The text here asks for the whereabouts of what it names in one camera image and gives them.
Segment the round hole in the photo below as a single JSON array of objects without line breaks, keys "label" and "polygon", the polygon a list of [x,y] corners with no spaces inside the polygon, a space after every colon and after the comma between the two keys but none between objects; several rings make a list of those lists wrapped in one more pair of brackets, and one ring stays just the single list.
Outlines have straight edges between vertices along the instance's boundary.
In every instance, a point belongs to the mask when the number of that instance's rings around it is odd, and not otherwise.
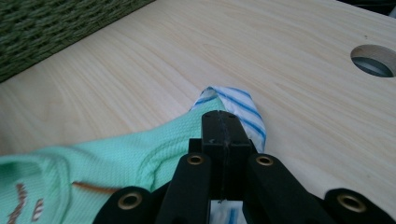
[{"label": "round hole", "polygon": [[260,157],[256,158],[256,162],[260,165],[265,165],[265,166],[270,166],[270,165],[274,164],[274,161],[271,160],[271,158],[266,157],[266,156],[260,156]]},{"label": "round hole", "polygon": [[136,208],[142,203],[142,195],[139,192],[131,192],[122,195],[119,199],[119,208],[122,210],[130,210]]},{"label": "round hole", "polygon": [[352,62],[363,72],[376,77],[395,77],[396,52],[378,45],[362,45],[350,53]]},{"label": "round hole", "polygon": [[191,165],[199,165],[204,162],[204,158],[200,156],[190,156],[187,158],[187,162]]},{"label": "round hole", "polygon": [[361,200],[352,195],[340,194],[337,197],[337,201],[346,209],[356,213],[362,213],[367,209]]}]

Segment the mint green garment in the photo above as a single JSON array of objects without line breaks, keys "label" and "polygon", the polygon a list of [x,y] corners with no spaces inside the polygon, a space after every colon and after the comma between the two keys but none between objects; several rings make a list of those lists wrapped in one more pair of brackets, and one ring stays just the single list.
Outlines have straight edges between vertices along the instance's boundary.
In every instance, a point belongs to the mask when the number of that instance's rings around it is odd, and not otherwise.
[{"label": "mint green garment", "polygon": [[201,137],[201,116],[211,110],[225,110],[219,98],[147,132],[0,157],[0,223],[92,223],[110,194],[74,181],[157,189],[172,178],[189,139]]}]

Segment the green wicker surface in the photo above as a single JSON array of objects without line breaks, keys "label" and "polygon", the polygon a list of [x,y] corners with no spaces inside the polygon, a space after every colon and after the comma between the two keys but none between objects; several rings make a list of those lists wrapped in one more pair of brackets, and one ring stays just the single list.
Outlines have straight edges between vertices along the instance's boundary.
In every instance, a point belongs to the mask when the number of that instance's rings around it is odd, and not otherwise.
[{"label": "green wicker surface", "polygon": [[152,1],[0,1],[0,82]]}]

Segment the wooden tabletop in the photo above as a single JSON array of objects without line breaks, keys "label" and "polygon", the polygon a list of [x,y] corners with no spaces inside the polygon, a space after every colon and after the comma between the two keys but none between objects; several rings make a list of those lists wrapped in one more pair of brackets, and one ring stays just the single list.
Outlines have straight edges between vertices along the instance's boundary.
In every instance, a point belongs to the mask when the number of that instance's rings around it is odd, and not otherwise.
[{"label": "wooden tabletop", "polygon": [[158,0],[1,83],[0,154],[145,131],[233,86],[308,191],[354,189],[396,218],[396,78],[357,68],[361,45],[396,50],[396,20],[333,0]]}]

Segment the metal ring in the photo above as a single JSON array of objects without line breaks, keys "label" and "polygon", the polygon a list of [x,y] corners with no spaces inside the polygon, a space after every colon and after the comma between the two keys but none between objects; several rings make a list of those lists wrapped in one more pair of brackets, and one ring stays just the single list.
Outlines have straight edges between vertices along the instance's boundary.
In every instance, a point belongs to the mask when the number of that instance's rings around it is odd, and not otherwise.
[{"label": "metal ring", "polygon": [[190,156],[187,158],[187,162],[191,165],[199,165],[204,162],[204,158],[201,156]]},{"label": "metal ring", "polygon": [[362,213],[367,210],[366,205],[361,200],[352,195],[340,194],[337,196],[337,201],[346,209],[356,213]]},{"label": "metal ring", "polygon": [[[127,203],[125,200],[129,197],[134,197],[135,200],[132,203]],[[141,204],[143,201],[143,197],[139,192],[131,192],[122,195],[119,199],[119,208],[122,210],[130,210],[133,208],[136,208],[139,204]]]},{"label": "metal ring", "polygon": [[274,164],[274,161],[266,156],[260,156],[258,158],[256,158],[256,162],[260,165],[264,165],[264,166],[270,166],[272,164]]}]

